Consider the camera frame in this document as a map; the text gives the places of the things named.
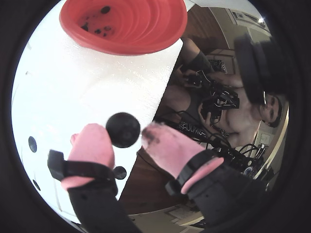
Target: white panel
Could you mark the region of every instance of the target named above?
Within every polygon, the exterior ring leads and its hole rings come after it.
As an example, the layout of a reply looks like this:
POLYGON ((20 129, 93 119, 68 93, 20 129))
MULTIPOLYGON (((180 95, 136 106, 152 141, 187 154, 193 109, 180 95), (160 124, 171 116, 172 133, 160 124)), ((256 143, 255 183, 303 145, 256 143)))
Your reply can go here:
POLYGON ((248 0, 191 0, 201 7, 221 7, 239 10, 261 18, 259 11, 248 0))
MULTIPOLYGON (((55 203, 48 179, 47 155, 59 150, 68 158, 70 136, 88 123, 106 125, 118 112, 134 115, 144 128, 160 103, 170 74, 182 47, 178 40, 171 47, 141 56, 115 56, 83 48, 73 41, 59 24, 59 2, 41 21, 29 40, 17 68, 12 98, 12 122, 17 148, 28 146, 33 136, 38 151, 35 156, 23 150, 27 169, 36 170, 41 192, 55 203)), ((131 169, 139 140, 128 149, 114 148, 116 166, 127 170, 127 177, 117 181, 120 197, 131 169)), ((58 194, 62 211, 72 213, 70 201, 58 194)))
POLYGON ((185 2, 187 11, 189 11, 195 5, 195 3, 190 0, 184 0, 184 2, 185 2))

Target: black wrist strap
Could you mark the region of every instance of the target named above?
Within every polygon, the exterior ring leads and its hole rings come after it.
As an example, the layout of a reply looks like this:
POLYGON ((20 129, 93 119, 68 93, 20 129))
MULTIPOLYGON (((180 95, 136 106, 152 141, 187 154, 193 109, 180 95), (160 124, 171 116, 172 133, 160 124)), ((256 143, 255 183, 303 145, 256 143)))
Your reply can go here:
POLYGON ((116 196, 118 188, 113 171, 102 165, 91 162, 65 161, 64 154, 50 150, 48 167, 54 179, 62 181, 66 177, 81 176, 95 178, 106 187, 109 187, 116 196))
POLYGON ((212 150, 204 150, 193 156, 181 170, 176 180, 169 181, 165 188, 171 196, 179 195, 181 188, 191 178, 191 176, 206 162, 215 156, 212 150))

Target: black hole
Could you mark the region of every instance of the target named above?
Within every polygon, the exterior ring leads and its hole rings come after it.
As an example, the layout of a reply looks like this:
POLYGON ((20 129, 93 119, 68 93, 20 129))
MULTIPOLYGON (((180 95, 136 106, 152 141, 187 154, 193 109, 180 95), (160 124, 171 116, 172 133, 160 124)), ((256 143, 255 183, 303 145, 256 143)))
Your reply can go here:
POLYGON ((40 189, 39 185, 37 184, 37 182, 36 182, 35 180, 33 180, 33 182, 34 182, 35 187, 36 187, 39 191, 41 191, 41 189, 40 189))
POLYGON ((110 11, 110 6, 105 6, 101 9, 102 14, 107 14, 110 11))
POLYGON ((81 194, 81 198, 82 198, 83 200, 87 200, 87 196, 86 196, 85 194, 81 194))
POLYGON ((117 180, 123 180, 127 175, 125 168, 122 166, 118 166, 113 169, 113 173, 115 174, 117 180))
POLYGON ((88 22, 86 22, 81 28, 88 32, 88 22))
POLYGON ((37 143, 35 142, 35 139, 33 137, 29 137, 28 138, 28 144, 29 144, 29 148, 33 153, 37 152, 37 143))

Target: shirtless man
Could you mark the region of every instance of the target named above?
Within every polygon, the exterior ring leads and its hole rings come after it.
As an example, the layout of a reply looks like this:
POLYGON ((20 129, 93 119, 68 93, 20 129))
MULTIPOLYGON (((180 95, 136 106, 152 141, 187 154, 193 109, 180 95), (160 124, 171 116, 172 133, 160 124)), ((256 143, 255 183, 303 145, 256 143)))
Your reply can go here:
POLYGON ((223 130, 229 134, 227 140, 233 148, 253 143, 261 121, 272 127, 278 125, 282 113, 282 105, 278 97, 267 95, 266 105, 252 104, 247 98, 240 75, 214 72, 209 61, 194 42, 188 38, 182 38, 182 40, 184 45, 180 56, 183 59, 183 64, 191 69, 184 73, 178 69, 174 73, 175 78, 183 85, 168 85, 159 109, 161 111, 168 107, 177 112, 186 111, 195 120, 187 114, 174 114, 170 116, 170 120, 174 122, 184 120, 194 124, 201 122, 211 133, 219 133, 219 130, 223 130), (216 123, 212 126, 210 113, 205 120, 201 115, 202 96, 200 93, 207 91, 203 89, 189 90, 187 87, 190 86, 185 82, 188 75, 195 74, 199 70, 205 70, 205 74, 209 72, 207 75, 213 80, 233 87, 240 99, 239 109, 223 110, 219 122, 215 120, 216 123))

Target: black knob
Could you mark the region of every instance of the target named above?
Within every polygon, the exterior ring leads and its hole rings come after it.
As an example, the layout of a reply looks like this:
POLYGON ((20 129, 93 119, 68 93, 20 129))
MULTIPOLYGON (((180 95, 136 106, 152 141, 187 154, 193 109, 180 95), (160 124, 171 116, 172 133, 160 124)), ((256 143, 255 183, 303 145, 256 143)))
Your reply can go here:
POLYGON ((118 166, 118 167, 114 168, 113 173, 115 174, 115 178, 117 180, 123 180, 127 175, 125 168, 122 166, 118 166))
POLYGON ((106 129, 115 147, 127 148, 133 145, 140 134, 138 120, 128 113, 117 113, 109 118, 106 129))

